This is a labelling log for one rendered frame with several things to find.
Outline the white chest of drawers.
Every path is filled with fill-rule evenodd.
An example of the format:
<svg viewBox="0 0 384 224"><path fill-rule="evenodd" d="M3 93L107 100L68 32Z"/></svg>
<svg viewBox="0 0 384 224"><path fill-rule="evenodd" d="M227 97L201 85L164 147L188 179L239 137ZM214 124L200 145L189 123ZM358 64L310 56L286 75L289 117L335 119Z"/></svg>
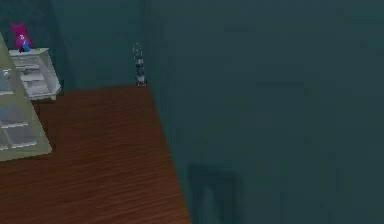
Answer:
<svg viewBox="0 0 384 224"><path fill-rule="evenodd" d="M48 48L29 52L10 50L9 54L31 100L55 100L61 90Z"/></svg>

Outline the olive green shelf cabinet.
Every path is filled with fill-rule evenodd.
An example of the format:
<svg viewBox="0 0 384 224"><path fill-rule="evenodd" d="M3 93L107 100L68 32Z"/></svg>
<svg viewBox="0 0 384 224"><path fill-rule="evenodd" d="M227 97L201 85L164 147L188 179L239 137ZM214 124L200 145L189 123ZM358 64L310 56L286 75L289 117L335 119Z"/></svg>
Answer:
<svg viewBox="0 0 384 224"><path fill-rule="evenodd" d="M51 152L51 145L0 34L0 161Z"/></svg>

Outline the magenta plush toy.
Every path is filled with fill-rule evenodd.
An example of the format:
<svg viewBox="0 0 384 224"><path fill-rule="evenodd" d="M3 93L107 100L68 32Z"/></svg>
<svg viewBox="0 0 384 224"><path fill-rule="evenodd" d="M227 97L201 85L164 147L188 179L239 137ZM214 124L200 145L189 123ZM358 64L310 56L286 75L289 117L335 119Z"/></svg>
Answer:
<svg viewBox="0 0 384 224"><path fill-rule="evenodd" d="M22 46L24 41L28 41L30 48L33 48L33 43L29 38L28 31L24 22L20 22L18 24L11 23L10 27L13 34L15 35L14 46L19 52L24 52Z"/></svg>

